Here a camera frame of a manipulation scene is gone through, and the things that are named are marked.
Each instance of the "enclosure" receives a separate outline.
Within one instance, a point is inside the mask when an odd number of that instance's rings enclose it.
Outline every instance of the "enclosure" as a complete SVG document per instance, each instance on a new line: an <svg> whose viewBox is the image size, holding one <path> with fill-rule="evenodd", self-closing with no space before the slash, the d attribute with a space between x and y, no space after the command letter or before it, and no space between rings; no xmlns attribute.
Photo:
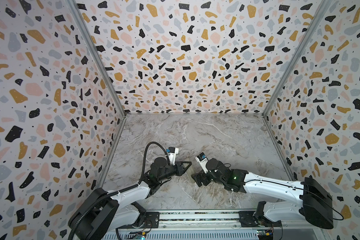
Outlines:
<svg viewBox="0 0 360 240"><path fill-rule="evenodd" d="M150 141L312 177L360 239L360 1L0 1L0 240L67 239L92 190L139 179ZM163 152L151 146L147 166ZM148 210L255 209L173 177Z"/></svg>

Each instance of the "black cable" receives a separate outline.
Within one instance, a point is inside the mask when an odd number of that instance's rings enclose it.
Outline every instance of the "black cable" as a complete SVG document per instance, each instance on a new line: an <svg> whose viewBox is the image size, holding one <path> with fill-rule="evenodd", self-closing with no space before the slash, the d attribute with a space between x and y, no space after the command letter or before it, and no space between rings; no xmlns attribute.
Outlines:
<svg viewBox="0 0 360 240"><path fill-rule="evenodd" d="M283 185L283 186L286 186L286 187L291 187L291 186L288 186L288 185L285 185L285 184L281 184L281 183L278 183L278 182L272 182L272 181L267 181L267 180L258 180L258 179L252 179L252 180L249 180L248 182L252 182L252 181L259 181L259 182L271 182L271 183L275 183L275 184L278 184L278 185ZM344 220L344 216L339 213L337 210L335 210L333 207L331 207L329 204L327 204L326 201L324 201L324 199L322 199L320 196L314 194L313 192L311 191L308 191L308 190L305 190L305 189L302 189L302 188L299 188L299 187L295 187L295 189L300 189L300 190L303 190L303 191L307 191L309 192L310 194L313 194L315 196L317 196L319 199L321 199L328 207L330 207L332 210L334 210L336 213L340 214L340 216L342 217L342 219L337 219L337 218L332 218L333 220L338 220L338 221L342 221Z"/></svg>
<svg viewBox="0 0 360 240"><path fill-rule="evenodd" d="M163 146L161 146L161 145L158 144L157 142L149 142L149 143L147 144L147 146L145 147L144 157L143 157L143 168L142 168L142 170L141 170L141 176L140 176L140 179L139 179L138 184L140 184L140 183L143 181L144 171L145 171L145 162L146 162L146 158L147 158L148 147L149 147L151 144L156 144L157 146L159 146L159 147L164 151L164 154L165 154L165 156L167 157L167 164L168 164L168 165L170 164L169 157L168 157L168 153L167 153L167 151L163 148Z"/></svg>

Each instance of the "marble floor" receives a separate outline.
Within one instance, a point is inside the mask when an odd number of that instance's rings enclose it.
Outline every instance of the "marble floor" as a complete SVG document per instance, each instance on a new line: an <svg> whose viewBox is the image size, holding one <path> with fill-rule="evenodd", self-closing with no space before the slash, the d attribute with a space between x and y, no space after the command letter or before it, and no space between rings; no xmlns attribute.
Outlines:
<svg viewBox="0 0 360 240"><path fill-rule="evenodd" d="M263 120L256 115L128 115L103 188L120 189L139 180L145 146L156 141L178 147L177 161L192 161L204 152L266 177L288 180ZM151 145L145 171L162 150ZM174 176L153 196L139 201L146 209L252 209L259 201L276 201L260 194L230 193L216 183L198 187L187 174Z"/></svg>

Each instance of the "terrazzo wall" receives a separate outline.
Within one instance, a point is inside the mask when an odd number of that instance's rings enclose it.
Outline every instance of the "terrazzo wall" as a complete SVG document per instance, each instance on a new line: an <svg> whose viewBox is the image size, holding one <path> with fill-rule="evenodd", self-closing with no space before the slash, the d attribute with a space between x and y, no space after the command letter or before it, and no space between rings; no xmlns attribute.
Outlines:
<svg viewBox="0 0 360 240"><path fill-rule="evenodd" d="M332 1L266 118L295 179L344 215L332 239L360 240L360 1Z"/></svg>
<svg viewBox="0 0 360 240"><path fill-rule="evenodd" d="M127 113L260 113L320 0L77 0Z"/></svg>
<svg viewBox="0 0 360 240"><path fill-rule="evenodd" d="M0 240L66 239L119 124L63 1L0 1Z"/></svg>

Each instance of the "terrazzo wallpaper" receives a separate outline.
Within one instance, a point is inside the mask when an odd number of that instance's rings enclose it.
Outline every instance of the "terrazzo wallpaper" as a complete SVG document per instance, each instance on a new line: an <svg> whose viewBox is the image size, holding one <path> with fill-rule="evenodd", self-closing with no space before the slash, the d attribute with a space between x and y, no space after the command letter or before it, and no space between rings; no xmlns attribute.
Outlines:
<svg viewBox="0 0 360 240"><path fill-rule="evenodd" d="M0 1L0 240L66 239L120 119L63 1Z"/></svg>
<svg viewBox="0 0 360 240"><path fill-rule="evenodd" d="M266 119L295 179L344 216L332 239L360 240L360 1L332 1Z"/></svg>
<svg viewBox="0 0 360 240"><path fill-rule="evenodd" d="M260 113L320 0L77 0L127 113Z"/></svg>

